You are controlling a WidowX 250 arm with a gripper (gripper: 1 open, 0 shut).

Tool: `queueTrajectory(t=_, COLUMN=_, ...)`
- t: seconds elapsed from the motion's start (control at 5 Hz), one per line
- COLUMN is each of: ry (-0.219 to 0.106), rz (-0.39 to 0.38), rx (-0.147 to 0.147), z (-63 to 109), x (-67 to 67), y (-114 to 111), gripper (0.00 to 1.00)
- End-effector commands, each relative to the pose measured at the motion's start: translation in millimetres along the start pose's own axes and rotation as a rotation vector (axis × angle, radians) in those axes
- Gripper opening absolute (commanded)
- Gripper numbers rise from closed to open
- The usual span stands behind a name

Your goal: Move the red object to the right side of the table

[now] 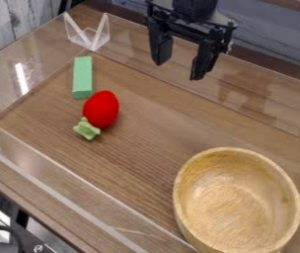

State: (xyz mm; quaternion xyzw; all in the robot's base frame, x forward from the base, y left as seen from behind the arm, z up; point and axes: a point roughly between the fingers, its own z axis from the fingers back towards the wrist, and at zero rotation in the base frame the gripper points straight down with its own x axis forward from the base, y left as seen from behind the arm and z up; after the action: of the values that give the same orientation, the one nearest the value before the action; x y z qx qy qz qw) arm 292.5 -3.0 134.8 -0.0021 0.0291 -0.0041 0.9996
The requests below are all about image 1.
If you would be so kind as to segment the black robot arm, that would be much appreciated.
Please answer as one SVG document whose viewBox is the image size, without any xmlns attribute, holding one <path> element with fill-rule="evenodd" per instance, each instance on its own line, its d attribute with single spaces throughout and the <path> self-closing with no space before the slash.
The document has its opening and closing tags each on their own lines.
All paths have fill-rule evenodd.
<svg viewBox="0 0 300 253">
<path fill-rule="evenodd" d="M 149 30 L 149 53 L 156 65 L 172 57 L 173 38 L 197 44 L 191 80 L 212 71 L 219 55 L 228 53 L 238 24 L 218 11 L 218 0 L 147 0 L 145 23 Z"/>
</svg>

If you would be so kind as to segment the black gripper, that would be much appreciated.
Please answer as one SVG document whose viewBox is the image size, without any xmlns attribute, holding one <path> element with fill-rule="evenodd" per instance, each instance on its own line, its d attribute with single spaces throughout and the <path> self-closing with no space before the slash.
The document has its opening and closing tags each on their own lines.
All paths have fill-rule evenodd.
<svg viewBox="0 0 300 253">
<path fill-rule="evenodd" d="M 207 38 L 199 43 L 189 74 L 191 80 L 203 79 L 212 70 L 218 50 L 230 51 L 236 22 L 219 12 L 218 0 L 147 0 L 147 4 L 153 63 L 163 65 L 172 56 L 172 35 L 167 27 L 185 40 Z"/>
</svg>

